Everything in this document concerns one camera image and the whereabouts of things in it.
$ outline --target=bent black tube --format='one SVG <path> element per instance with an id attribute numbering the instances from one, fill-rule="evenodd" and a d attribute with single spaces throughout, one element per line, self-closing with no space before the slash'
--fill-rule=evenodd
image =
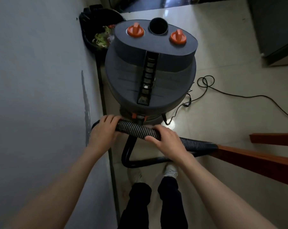
<path id="1" fill-rule="evenodd" d="M 95 122 L 92 126 L 92 129 L 99 123 L 99 120 Z M 145 139 L 146 136 L 153 136 L 157 140 L 161 140 L 161 135 L 158 131 L 142 126 L 137 125 L 130 121 L 119 120 L 116 131 L 129 134 L 126 145 L 122 153 L 122 164 L 128 168 L 138 168 L 148 165 L 154 165 L 163 162 L 171 161 L 169 158 L 162 156 L 156 158 L 149 158 L 139 161 L 130 161 L 130 155 L 134 148 L 134 145 L 137 141 L 137 138 Z M 183 143 L 185 149 L 189 151 L 194 157 L 199 157 L 207 155 L 210 152 L 216 151 L 218 146 L 211 142 L 198 141 L 180 137 L 181 142 Z"/>

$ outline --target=peeling paint patch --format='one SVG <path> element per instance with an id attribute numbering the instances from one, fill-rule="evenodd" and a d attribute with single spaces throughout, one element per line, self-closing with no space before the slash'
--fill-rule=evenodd
<path id="1" fill-rule="evenodd" d="M 91 134 L 91 115 L 90 115 L 89 99 L 85 89 L 85 77 L 83 75 L 83 71 L 81 71 L 81 83 L 82 83 L 83 101 L 85 102 L 85 146 L 87 146 Z"/>

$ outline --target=vacuum cleaner lid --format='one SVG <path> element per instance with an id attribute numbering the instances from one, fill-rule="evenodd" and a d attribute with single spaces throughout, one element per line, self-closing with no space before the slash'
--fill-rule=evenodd
<path id="1" fill-rule="evenodd" d="M 119 23 L 105 61 L 113 96 L 136 114 L 172 110 L 195 79 L 197 46 L 191 34 L 161 18 Z"/>

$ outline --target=wooden leg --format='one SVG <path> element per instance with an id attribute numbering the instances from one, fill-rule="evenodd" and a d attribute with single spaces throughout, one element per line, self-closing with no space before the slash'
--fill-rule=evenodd
<path id="1" fill-rule="evenodd" d="M 210 156 L 288 184 L 288 158 L 218 145 Z"/>
<path id="2" fill-rule="evenodd" d="M 252 143 L 288 146 L 288 133 L 253 133 L 249 136 Z"/>

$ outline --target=orange knob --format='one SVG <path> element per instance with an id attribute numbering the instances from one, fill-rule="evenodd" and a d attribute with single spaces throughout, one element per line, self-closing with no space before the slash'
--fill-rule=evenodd
<path id="1" fill-rule="evenodd" d="M 182 45 L 186 43 L 186 36 L 181 29 L 178 29 L 171 34 L 169 40 L 177 45 Z"/>
<path id="2" fill-rule="evenodd" d="M 134 23 L 132 26 L 127 28 L 127 34 L 129 34 L 131 37 L 139 38 L 144 35 L 144 29 L 139 23 Z"/>

